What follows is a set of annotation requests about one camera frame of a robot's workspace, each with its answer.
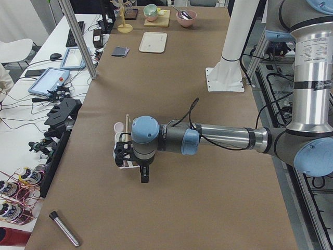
computer keyboard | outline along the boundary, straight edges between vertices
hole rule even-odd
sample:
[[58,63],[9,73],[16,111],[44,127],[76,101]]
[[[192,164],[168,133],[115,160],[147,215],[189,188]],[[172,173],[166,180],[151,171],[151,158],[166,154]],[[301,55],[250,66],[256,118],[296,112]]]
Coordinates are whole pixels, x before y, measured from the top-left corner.
[[[79,25],[79,27],[81,29],[81,32],[83,33],[83,30],[84,30],[84,21],[78,22],[78,25]],[[77,46],[77,44],[75,42],[74,35],[73,35],[72,31],[69,29],[68,37],[67,37],[67,42],[66,42],[66,47],[75,47],[75,46]]]

green bowl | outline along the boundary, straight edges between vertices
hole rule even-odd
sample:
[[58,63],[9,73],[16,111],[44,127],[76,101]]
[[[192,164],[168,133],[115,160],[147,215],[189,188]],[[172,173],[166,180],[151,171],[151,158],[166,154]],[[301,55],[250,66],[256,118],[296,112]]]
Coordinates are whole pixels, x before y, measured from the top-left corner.
[[157,6],[155,4],[148,4],[144,8],[144,14],[147,17],[157,16]]

white desk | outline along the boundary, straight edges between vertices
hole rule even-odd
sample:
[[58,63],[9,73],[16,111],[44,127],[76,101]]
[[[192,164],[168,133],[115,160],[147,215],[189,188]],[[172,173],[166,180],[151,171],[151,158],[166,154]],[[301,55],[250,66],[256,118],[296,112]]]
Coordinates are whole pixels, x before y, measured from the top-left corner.
[[[93,46],[93,28],[91,31],[88,31],[88,28],[95,24],[97,20],[101,19],[101,15],[76,15],[78,21],[84,21],[84,39],[86,41],[87,46],[91,49],[92,54],[95,52],[95,48]],[[36,54],[34,59],[30,64],[47,60],[50,55],[53,53],[60,53],[62,55],[65,54],[66,51],[66,40],[68,36],[69,26],[65,19],[59,22],[58,26],[46,40],[45,44],[41,47],[39,52]],[[41,62],[39,64],[32,65],[28,67],[28,69],[46,69],[48,67],[59,68],[61,61],[46,61]],[[78,71],[72,71],[70,78],[75,76]],[[3,110],[0,112],[0,117],[2,118],[10,118],[10,119],[20,119],[20,120],[34,120],[35,121],[12,121],[5,120],[5,122],[12,128],[17,128],[23,124],[33,122],[40,130],[47,130],[48,126],[44,125],[45,120],[47,119],[46,114],[48,111],[55,105],[50,104],[48,102],[44,102],[42,106],[40,103],[34,104],[33,114],[31,113],[31,99],[34,98],[34,95],[29,95],[28,88],[34,83],[35,80],[24,78],[19,80],[10,91],[10,97],[6,97],[3,101]],[[81,102],[84,101],[85,93],[89,88],[89,84],[91,82],[90,75],[86,69],[82,70],[72,81],[71,96],[75,99],[80,99]],[[19,129],[12,130],[5,126],[3,122],[0,121],[0,157],[1,157],[1,166],[0,170],[6,172],[7,174],[14,173],[20,167],[30,167],[34,168],[39,163],[44,163],[45,160],[40,160],[41,153],[34,153],[29,151],[28,143],[30,141],[39,142],[44,136],[41,131],[37,129],[37,127],[30,124],[23,126]],[[0,173],[0,180],[6,180],[7,177]],[[37,217],[39,214],[38,209],[35,209],[34,216]],[[24,226],[16,226],[13,224],[9,224],[6,222],[0,221],[0,226],[2,227],[10,227],[16,228],[20,230],[32,231],[35,225],[35,220],[24,225]],[[23,249],[22,247],[8,247],[8,246],[0,246],[0,250],[5,249],[13,249],[19,250]]]

black cap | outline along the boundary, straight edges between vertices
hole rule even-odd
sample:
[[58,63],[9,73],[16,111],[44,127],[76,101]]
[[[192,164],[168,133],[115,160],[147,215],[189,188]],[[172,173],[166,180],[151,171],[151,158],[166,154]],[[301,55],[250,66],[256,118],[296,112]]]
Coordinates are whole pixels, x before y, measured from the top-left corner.
[[57,214],[57,212],[55,212],[55,211],[51,212],[51,214],[49,214],[48,216],[49,216],[51,219],[53,219],[53,220],[54,220],[55,218],[59,217],[58,214]]

spoon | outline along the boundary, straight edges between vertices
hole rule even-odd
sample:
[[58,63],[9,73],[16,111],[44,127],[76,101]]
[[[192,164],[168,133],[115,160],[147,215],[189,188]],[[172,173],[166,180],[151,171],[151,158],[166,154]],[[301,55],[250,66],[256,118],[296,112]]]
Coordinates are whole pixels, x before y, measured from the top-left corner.
[[178,10],[175,6],[172,6],[175,8],[175,10],[177,10],[180,14],[180,17],[183,18],[183,19],[186,19],[186,20],[190,20],[192,19],[192,17],[184,10]]

